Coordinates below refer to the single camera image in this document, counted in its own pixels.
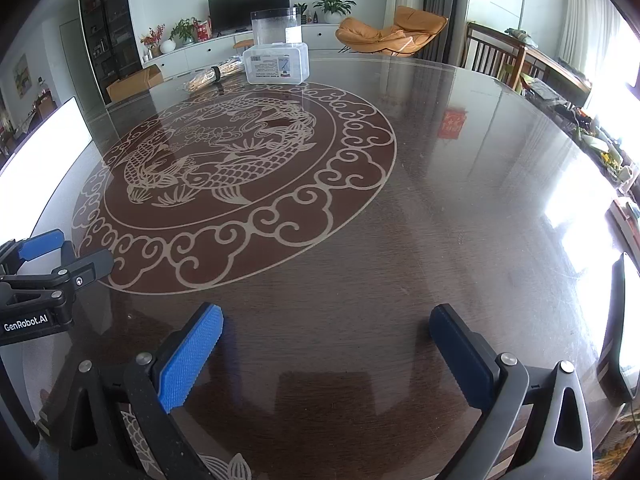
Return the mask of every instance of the white flower pot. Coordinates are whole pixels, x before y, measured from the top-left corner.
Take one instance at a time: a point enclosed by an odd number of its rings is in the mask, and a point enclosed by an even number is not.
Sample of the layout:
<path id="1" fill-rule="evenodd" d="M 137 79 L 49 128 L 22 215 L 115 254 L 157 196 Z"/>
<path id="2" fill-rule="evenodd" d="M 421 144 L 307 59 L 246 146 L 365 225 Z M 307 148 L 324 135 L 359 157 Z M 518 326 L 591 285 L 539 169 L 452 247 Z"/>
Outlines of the white flower pot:
<path id="1" fill-rule="evenodd" d="M 160 45 L 160 52 L 163 54 L 168 54 L 169 52 L 173 52 L 175 50 L 175 41 L 174 40 L 166 40 L 163 41 Z"/>
<path id="2" fill-rule="evenodd" d="M 324 22 L 331 23 L 332 25 L 338 25 L 346 16 L 340 12 L 325 12 Z"/>

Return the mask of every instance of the glossy tabletop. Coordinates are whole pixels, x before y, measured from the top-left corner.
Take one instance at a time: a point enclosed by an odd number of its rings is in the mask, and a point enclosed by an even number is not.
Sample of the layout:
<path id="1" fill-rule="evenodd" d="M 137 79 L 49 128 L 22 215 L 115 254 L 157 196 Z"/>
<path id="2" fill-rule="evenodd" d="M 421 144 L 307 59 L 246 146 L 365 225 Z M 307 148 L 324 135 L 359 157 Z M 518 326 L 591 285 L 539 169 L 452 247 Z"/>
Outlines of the glossy tabletop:
<path id="1" fill-rule="evenodd" d="M 574 362 L 599 442 L 617 408 L 595 364 L 625 246 L 596 167 L 488 76 L 358 55 L 316 56 L 310 70 L 302 88 L 251 88 L 239 75 L 196 97 L 178 78 L 92 121 L 95 143 L 36 232 L 61 228 L 80 253 L 108 246 L 116 269 L 81 291 L 73 330 L 24 344 L 34 412 L 59 411 L 81 360 L 155 349 L 210 301 L 223 336 L 172 412 L 197 452 L 223 463 L 239 453 L 254 479 L 428 478 L 479 416 L 428 337 L 431 309 L 450 303 L 498 352 Z M 185 129 L 191 110 L 204 130 Z M 235 121 L 254 121 L 249 144 L 225 137 Z M 285 141 L 294 151 L 268 158 Z M 247 150 L 271 169 L 244 168 L 220 191 L 197 158 L 203 143 L 216 170 Z M 92 194 L 100 226 L 86 210 L 79 220 Z M 229 248 L 240 235 L 242 250 Z M 125 248 L 123 236 L 138 241 Z M 152 238 L 164 240 L 156 260 Z"/>

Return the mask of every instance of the tan recliner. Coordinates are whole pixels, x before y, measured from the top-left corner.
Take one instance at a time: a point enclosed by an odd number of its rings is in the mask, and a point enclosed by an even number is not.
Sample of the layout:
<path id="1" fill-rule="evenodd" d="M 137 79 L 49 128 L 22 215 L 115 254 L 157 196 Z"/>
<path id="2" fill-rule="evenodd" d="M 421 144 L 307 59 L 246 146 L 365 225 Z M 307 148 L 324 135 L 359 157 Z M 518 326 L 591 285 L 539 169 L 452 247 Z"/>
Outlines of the tan recliner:
<path id="1" fill-rule="evenodd" d="M 335 37 L 354 52 L 406 57 L 427 45 L 445 25 L 444 16 L 399 6 L 391 27 L 378 30 L 355 18 L 345 18 Z"/>

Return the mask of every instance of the transparent plastic container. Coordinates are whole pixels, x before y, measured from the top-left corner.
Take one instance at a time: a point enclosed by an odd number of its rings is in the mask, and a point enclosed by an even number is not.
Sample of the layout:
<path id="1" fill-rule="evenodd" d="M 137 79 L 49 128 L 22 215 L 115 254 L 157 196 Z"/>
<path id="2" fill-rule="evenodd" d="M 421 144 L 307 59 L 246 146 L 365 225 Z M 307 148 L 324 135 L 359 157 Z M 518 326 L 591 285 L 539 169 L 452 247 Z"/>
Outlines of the transparent plastic container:
<path id="1" fill-rule="evenodd" d="M 309 77 L 306 43 L 254 45 L 242 54 L 249 83 L 298 85 Z"/>
<path id="2" fill-rule="evenodd" d="M 256 10 L 251 13 L 254 44 L 302 43 L 301 23 L 297 7 Z"/>

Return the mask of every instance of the black container lid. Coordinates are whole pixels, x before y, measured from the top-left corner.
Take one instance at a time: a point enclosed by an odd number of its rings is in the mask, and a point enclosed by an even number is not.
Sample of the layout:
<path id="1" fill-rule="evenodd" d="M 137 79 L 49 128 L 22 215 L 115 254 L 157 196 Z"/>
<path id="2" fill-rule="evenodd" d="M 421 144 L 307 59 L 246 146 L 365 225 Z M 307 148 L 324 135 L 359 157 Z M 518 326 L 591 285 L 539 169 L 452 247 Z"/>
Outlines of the black container lid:
<path id="1" fill-rule="evenodd" d="M 299 15 L 297 7 L 285 7 L 284 9 L 267 9 L 267 10 L 254 10 L 251 13 L 251 20 L 265 20 L 267 18 L 285 18 L 286 16 Z"/>

